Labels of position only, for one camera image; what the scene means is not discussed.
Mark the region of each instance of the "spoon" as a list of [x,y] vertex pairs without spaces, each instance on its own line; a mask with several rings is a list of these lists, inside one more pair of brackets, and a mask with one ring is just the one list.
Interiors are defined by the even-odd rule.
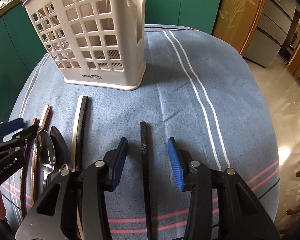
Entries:
[[35,140],[40,166],[44,172],[43,189],[47,187],[47,178],[56,164],[56,154],[50,135],[45,130],[39,131]]
[[62,134],[55,126],[51,127],[50,136],[56,152],[56,168],[59,171],[63,169],[72,170],[72,159],[69,149]]

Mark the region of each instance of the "brand logo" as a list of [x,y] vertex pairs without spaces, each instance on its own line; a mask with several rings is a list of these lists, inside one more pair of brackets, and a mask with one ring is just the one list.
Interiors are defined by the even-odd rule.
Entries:
[[13,164],[19,162],[17,158],[14,158],[14,160],[12,162],[10,162],[8,165],[4,166],[4,168],[0,171],[0,174],[2,174],[4,171],[6,171],[7,169],[9,169],[10,167],[13,166]]
[[82,75],[83,77],[89,77],[89,78],[97,78],[97,79],[102,79],[101,76],[98,75]]

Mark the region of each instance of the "white plastic basket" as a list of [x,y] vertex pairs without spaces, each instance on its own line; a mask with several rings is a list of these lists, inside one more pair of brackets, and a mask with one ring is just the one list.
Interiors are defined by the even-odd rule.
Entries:
[[31,22],[67,83],[136,89],[145,0],[27,0]]

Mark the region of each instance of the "beige floor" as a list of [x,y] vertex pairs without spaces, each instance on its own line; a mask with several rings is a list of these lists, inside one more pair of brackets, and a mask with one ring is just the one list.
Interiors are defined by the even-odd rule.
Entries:
[[290,227],[298,215],[286,215],[288,209],[300,207],[300,83],[277,57],[265,69],[249,60],[256,82],[263,93],[277,136],[280,163],[280,197],[275,219],[278,228]]

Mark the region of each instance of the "screw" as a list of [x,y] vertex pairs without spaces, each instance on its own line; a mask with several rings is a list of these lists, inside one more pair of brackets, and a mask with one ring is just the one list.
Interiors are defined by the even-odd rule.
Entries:
[[95,163],[95,166],[96,166],[96,167],[102,167],[103,165],[105,165],[105,162],[104,162],[104,161],[97,161],[97,162]]
[[198,161],[191,161],[191,162],[190,162],[190,165],[191,165],[192,167],[199,167],[200,163],[199,163]]
[[226,171],[229,175],[234,175],[235,174],[235,169],[233,169],[233,168],[228,168]]
[[70,173],[70,171],[68,169],[63,169],[60,173],[62,176],[66,176]]

